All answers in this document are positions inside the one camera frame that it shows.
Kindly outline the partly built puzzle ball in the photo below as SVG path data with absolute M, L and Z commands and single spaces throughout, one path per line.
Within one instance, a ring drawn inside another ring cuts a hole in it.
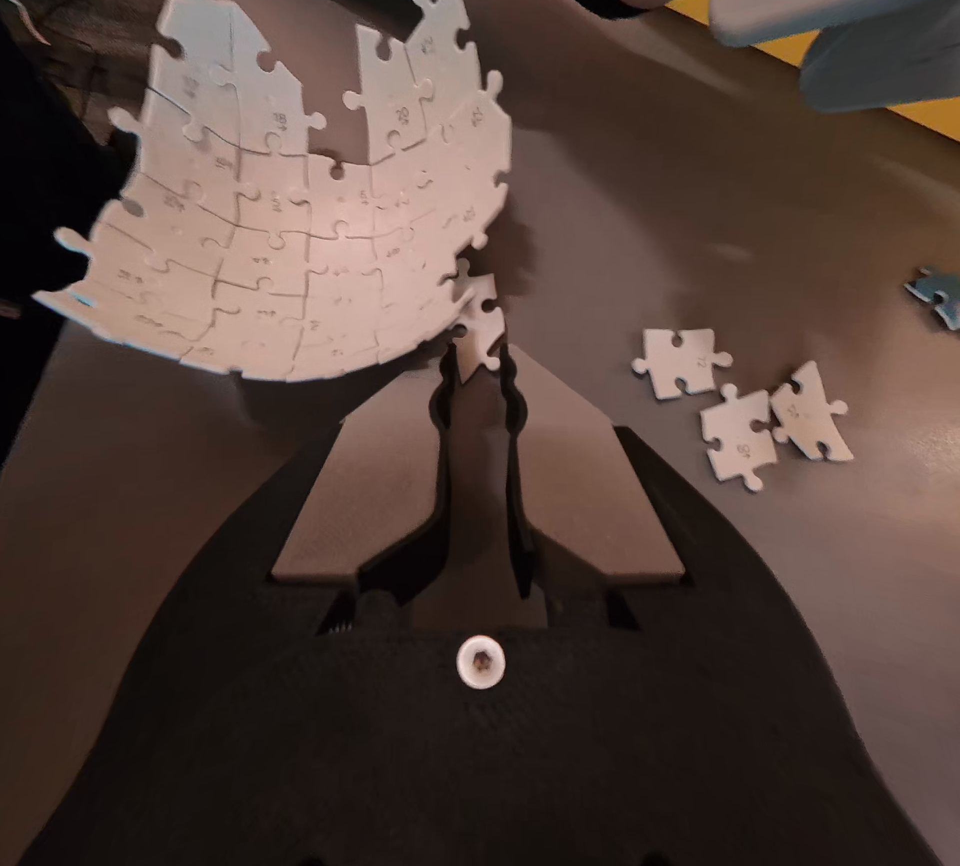
M 512 121 L 463 0 L 412 0 L 409 38 L 355 28 L 366 163 L 309 152 L 326 118 L 230 0 L 165 0 L 117 199 L 89 235 L 62 227 L 82 278 L 32 297 L 99 338 L 246 379 L 329 380 L 454 330 L 457 260 L 503 209 Z

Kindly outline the yellow plastic bin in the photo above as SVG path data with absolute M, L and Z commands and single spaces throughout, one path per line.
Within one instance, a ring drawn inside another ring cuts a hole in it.
M 667 4 L 667 8 L 703 26 L 709 24 L 710 0 L 673 0 Z M 798 68 L 817 35 L 817 32 L 798 33 L 762 42 L 754 47 L 768 56 Z M 917 125 L 937 132 L 954 142 L 959 142 L 959 99 L 956 97 L 914 104 L 897 104 L 888 106 L 888 109 Z

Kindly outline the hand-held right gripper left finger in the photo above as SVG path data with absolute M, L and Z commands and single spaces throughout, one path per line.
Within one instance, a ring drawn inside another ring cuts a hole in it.
M 271 570 L 283 584 L 390 593 L 408 604 L 450 550 L 449 346 L 346 416 Z

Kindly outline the white puzzle piece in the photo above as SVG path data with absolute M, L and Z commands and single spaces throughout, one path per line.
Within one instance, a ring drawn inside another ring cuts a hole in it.
M 784 383 L 770 396 L 776 420 L 772 429 L 774 441 L 792 442 L 810 460 L 852 461 L 854 453 L 834 422 L 834 416 L 845 416 L 849 407 L 843 400 L 827 400 L 816 362 L 804 363 L 792 373 L 791 380 L 796 390 Z
M 643 352 L 630 368 L 638 376 L 648 375 L 658 400 L 675 399 L 682 393 L 713 392 L 714 367 L 729 368 L 734 358 L 715 350 L 712 329 L 645 329 Z
M 777 463 L 769 427 L 770 396 L 766 391 L 741 395 L 733 383 L 722 385 L 722 400 L 700 414 L 707 457 L 719 482 L 739 478 L 751 493 L 764 488 L 757 470 Z
M 457 260 L 458 274 L 454 280 L 454 296 L 461 310 L 454 327 L 462 327 L 461 335 L 456 336 L 458 374 L 461 385 L 465 385 L 481 367 L 497 373 L 501 361 L 498 355 L 491 353 L 506 333 L 506 320 L 499 306 L 495 277 L 490 274 L 471 276 L 470 263 Z

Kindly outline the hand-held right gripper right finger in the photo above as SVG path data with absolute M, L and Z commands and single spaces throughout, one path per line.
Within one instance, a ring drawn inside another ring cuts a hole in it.
M 518 591 L 556 599 L 685 573 L 610 419 L 517 346 L 500 349 L 507 513 Z

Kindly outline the blue puzzle piece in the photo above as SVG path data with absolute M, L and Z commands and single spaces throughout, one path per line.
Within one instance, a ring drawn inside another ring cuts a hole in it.
M 930 306 L 946 329 L 959 331 L 959 275 L 923 267 L 903 288 Z

